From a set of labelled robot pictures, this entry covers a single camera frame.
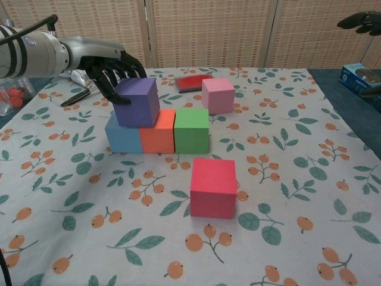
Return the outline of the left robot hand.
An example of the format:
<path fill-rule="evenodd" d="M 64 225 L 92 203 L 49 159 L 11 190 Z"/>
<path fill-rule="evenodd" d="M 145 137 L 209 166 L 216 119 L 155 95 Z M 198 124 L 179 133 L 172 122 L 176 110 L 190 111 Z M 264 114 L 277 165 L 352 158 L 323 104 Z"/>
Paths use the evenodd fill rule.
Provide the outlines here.
<path fill-rule="evenodd" d="M 146 78 L 140 61 L 128 54 L 124 46 L 100 39 L 80 36 L 65 38 L 61 43 L 68 51 L 67 70 L 83 70 L 101 94 L 116 105 L 130 105 L 131 100 L 115 91 L 118 79 Z"/>

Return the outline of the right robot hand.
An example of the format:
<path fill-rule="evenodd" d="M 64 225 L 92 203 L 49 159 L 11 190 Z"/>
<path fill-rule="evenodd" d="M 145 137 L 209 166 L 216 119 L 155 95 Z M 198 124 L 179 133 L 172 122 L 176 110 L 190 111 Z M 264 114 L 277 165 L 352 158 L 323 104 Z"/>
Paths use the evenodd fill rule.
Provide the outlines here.
<path fill-rule="evenodd" d="M 337 23 L 341 29 L 356 29 L 356 33 L 380 36 L 380 12 L 365 11 L 352 14 Z M 339 81 L 361 98 L 380 96 L 380 75 L 361 63 L 343 66 Z"/>

